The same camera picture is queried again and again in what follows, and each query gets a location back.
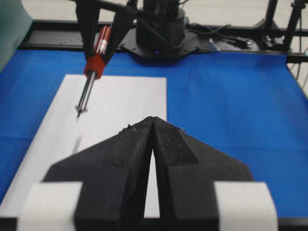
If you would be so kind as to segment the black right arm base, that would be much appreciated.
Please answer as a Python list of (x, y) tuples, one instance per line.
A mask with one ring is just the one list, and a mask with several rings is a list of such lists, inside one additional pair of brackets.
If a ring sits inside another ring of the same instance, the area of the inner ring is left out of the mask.
[(144, 0), (141, 9), (155, 19), (138, 17), (120, 48), (147, 60), (176, 60), (200, 49), (198, 36), (187, 29), (183, 0)]

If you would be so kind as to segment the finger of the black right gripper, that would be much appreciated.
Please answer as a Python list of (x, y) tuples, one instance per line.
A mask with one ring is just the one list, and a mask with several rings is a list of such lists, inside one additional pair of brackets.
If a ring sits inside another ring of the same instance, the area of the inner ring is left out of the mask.
[(83, 51), (86, 60), (88, 60), (93, 53), (93, 43), (100, 9), (94, 0), (76, 0), (75, 3), (78, 26), (83, 42)]
[(108, 45), (105, 54), (102, 56), (105, 65), (109, 63), (117, 47), (131, 29), (136, 16), (137, 2), (127, 2), (125, 7), (117, 9), (111, 25)]

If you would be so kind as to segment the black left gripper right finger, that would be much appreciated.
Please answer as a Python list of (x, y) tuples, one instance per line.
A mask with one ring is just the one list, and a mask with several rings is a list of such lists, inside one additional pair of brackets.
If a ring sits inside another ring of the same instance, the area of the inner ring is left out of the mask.
[(160, 218), (168, 231), (219, 230), (215, 181), (254, 181), (243, 162), (153, 118)]

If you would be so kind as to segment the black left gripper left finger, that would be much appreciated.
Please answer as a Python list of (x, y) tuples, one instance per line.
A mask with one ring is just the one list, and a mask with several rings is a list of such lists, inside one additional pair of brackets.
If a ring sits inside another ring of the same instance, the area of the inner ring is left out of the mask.
[(78, 231), (135, 231), (144, 216), (153, 118), (65, 158), (45, 182), (82, 182), (74, 214)]

